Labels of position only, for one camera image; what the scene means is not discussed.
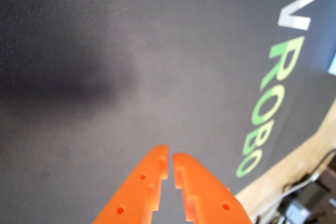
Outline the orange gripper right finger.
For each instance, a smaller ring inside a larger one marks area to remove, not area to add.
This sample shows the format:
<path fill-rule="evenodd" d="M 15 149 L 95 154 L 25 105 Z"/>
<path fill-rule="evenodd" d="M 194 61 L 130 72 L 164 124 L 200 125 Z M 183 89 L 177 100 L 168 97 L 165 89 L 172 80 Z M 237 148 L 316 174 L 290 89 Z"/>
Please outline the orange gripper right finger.
<path fill-rule="evenodd" d="M 175 187 L 182 192 L 186 221 L 252 223 L 235 195 L 201 162 L 187 153 L 173 155 Z"/>

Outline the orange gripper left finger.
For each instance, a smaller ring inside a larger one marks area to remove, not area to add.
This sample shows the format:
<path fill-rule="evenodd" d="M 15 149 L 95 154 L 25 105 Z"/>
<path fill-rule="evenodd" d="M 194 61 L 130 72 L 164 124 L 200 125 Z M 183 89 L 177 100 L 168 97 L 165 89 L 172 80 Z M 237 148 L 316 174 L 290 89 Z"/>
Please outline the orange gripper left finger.
<path fill-rule="evenodd" d="M 169 175 L 169 147 L 154 147 L 102 209 L 94 223 L 151 223 L 160 207 L 162 181 Z"/>

